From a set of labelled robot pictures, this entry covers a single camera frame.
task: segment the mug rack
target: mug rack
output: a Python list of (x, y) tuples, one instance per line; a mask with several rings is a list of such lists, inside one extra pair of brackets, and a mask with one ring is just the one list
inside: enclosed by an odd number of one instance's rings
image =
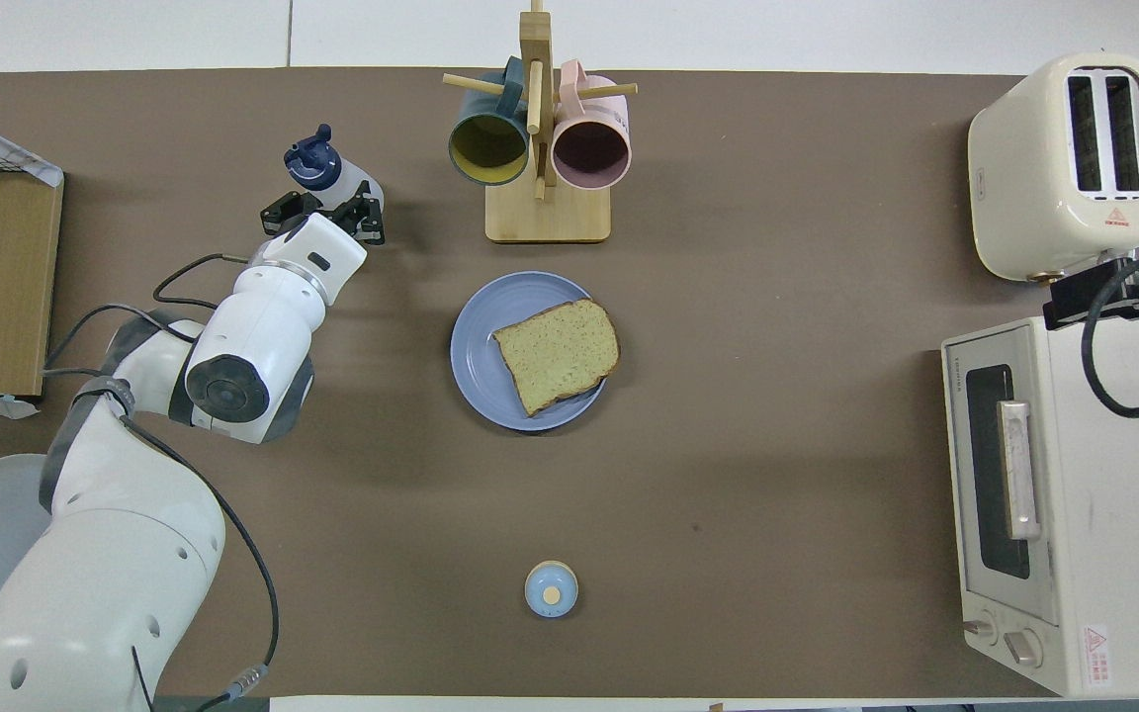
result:
[[(557, 96), (551, 76), (551, 14), (543, 0), (521, 14), (530, 162), (516, 180), (486, 186), (486, 237), (492, 243), (601, 243), (611, 234), (609, 189), (584, 190), (557, 179), (551, 166), (551, 122)], [(444, 73), (443, 84), (502, 93), (503, 87)], [(638, 93), (636, 84), (580, 91), (582, 99)]]

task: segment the oven door handle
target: oven door handle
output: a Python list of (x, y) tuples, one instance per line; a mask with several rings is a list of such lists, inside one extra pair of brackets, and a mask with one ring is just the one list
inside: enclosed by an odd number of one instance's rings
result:
[(1031, 473), (1031, 406), (1026, 401), (995, 402), (1000, 425), (1000, 474), (1005, 477), (1008, 538), (1040, 538), (1035, 514), (1035, 482)]

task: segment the toaster oven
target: toaster oven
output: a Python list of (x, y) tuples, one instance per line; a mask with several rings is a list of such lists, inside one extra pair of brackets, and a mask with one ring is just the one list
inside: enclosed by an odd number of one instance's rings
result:
[[(1139, 419), (1099, 404), (1080, 326), (943, 343), (966, 643), (1066, 697), (1139, 697)], [(1139, 320), (1095, 339), (1139, 402)]]

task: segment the toast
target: toast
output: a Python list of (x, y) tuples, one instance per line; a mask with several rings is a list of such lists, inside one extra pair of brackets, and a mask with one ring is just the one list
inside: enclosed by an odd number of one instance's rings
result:
[(591, 298), (550, 310), (494, 333), (526, 416), (596, 387), (618, 367), (618, 335)]

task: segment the blue plate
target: blue plate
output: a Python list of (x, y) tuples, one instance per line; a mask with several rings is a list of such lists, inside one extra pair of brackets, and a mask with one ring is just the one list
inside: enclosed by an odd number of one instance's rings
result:
[(465, 400), (494, 424), (523, 432), (546, 431), (577, 418), (600, 395), (605, 382), (526, 416), (513, 374), (503, 363), (494, 330), (530, 319), (557, 303), (588, 296), (577, 284), (551, 272), (513, 272), (480, 288), (465, 303), (451, 332), (451, 370)]

